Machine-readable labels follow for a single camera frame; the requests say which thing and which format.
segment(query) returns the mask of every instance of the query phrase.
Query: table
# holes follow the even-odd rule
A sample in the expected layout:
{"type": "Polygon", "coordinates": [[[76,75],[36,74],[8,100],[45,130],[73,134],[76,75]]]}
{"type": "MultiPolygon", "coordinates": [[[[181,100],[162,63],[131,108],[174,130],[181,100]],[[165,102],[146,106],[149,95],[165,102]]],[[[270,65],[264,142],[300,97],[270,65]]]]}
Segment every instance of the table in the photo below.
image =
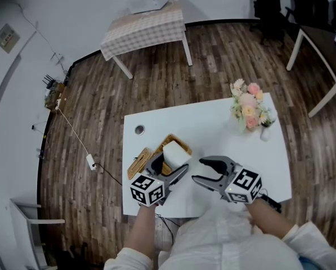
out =
{"type": "Polygon", "coordinates": [[[55,269],[55,267],[49,267],[46,264],[44,252],[41,245],[37,245],[37,243],[34,242],[32,225],[60,224],[65,223],[65,220],[42,220],[35,219],[36,217],[28,218],[28,213],[31,212],[29,210],[36,208],[41,208],[41,206],[37,204],[19,203],[13,200],[10,201],[10,214],[14,228],[15,240],[19,251],[21,251],[23,259],[25,259],[26,267],[31,267],[36,270],[53,270],[55,269]]]}
{"type": "MultiPolygon", "coordinates": [[[[267,107],[274,109],[269,93],[264,94],[267,107]]],[[[230,114],[232,98],[193,103],[125,116],[123,134],[123,213],[136,215],[138,203],[131,196],[127,170],[144,147],[155,150],[170,133],[192,149],[189,171],[174,186],[163,206],[156,212],[167,218],[199,217],[214,205],[220,196],[197,185],[192,175],[218,178],[219,174],[199,159],[208,155],[226,155],[236,162],[253,167],[261,173],[263,188],[274,200],[292,197],[290,171],[279,120],[271,126],[268,142],[260,140],[261,130],[241,134],[238,122],[230,114]],[[145,127],[135,134],[138,125],[145,127]]]]}
{"type": "Polygon", "coordinates": [[[191,66],[185,30],[179,1],[169,1],[160,10],[130,14],[114,20],[104,35],[100,49],[105,60],[113,58],[129,79],[133,78],[133,74],[116,56],[157,44],[182,41],[188,65],[191,66]]]}
{"type": "Polygon", "coordinates": [[[297,58],[303,38],[306,38],[314,50],[318,53],[329,73],[334,79],[334,85],[331,90],[324,96],[324,98],[308,113],[309,118],[312,118],[327,104],[330,99],[336,94],[336,43],[334,42],[335,33],[321,30],[318,28],[301,26],[298,38],[295,42],[292,55],[286,66],[287,71],[293,67],[295,59],[297,58]]]}

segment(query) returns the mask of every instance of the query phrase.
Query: dark brown table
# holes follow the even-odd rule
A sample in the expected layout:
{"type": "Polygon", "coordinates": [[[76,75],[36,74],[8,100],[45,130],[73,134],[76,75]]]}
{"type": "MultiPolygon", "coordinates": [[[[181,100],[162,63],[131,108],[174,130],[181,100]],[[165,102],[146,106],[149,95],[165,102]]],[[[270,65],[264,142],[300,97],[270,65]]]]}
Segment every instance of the dark brown table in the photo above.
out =
{"type": "Polygon", "coordinates": [[[323,97],[323,99],[309,112],[308,116],[312,118],[336,94],[336,43],[334,41],[335,33],[313,27],[301,26],[292,55],[290,56],[288,65],[286,66],[287,71],[290,71],[293,67],[303,38],[306,38],[311,46],[314,48],[314,50],[318,53],[335,82],[332,89],[330,89],[329,92],[323,97]]]}

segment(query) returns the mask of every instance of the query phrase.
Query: white shirt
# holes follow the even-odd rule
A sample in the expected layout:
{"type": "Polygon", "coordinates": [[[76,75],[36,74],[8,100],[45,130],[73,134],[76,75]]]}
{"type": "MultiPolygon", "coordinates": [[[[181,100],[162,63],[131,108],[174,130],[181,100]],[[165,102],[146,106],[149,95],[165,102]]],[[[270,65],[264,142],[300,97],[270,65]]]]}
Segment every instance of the white shirt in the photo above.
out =
{"type": "MultiPolygon", "coordinates": [[[[222,201],[197,220],[178,230],[169,258],[160,270],[301,270],[299,255],[321,269],[336,269],[336,250],[317,227],[308,222],[294,226],[282,239],[254,233],[249,213],[233,212],[222,201]]],[[[152,261],[124,248],[109,259],[104,270],[149,270],[152,261]]]]}

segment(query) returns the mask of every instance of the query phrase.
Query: white sleeve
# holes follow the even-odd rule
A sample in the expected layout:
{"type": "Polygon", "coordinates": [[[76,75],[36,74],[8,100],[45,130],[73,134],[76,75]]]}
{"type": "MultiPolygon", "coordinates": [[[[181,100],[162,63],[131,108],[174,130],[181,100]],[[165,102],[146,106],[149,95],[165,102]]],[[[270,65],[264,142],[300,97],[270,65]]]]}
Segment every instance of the white sleeve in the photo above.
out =
{"type": "Polygon", "coordinates": [[[153,261],[131,248],[123,248],[115,259],[105,262],[104,270],[151,270],[153,261]]]}
{"type": "Polygon", "coordinates": [[[336,250],[329,246],[312,222],[302,227],[295,225],[285,235],[283,241],[300,256],[312,260],[322,269],[336,269],[336,250]]]}

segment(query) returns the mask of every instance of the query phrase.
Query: wicker basket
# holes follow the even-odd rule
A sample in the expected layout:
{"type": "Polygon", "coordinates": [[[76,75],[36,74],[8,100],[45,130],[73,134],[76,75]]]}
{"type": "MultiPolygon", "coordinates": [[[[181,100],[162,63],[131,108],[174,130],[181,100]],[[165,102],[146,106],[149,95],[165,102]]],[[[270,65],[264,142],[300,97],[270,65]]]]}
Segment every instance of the wicker basket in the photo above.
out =
{"type": "MultiPolygon", "coordinates": [[[[128,179],[131,180],[134,178],[136,173],[141,173],[144,168],[146,162],[153,157],[155,154],[163,152],[163,147],[170,142],[175,141],[178,143],[180,147],[184,149],[189,155],[192,154],[192,150],[189,148],[187,144],[181,141],[174,134],[169,134],[166,136],[164,141],[159,145],[159,147],[155,150],[154,153],[151,153],[148,148],[144,148],[143,151],[139,154],[138,158],[133,162],[133,164],[128,169],[128,179]]],[[[173,172],[172,168],[168,166],[165,162],[163,163],[162,175],[169,176],[173,172]]]]}

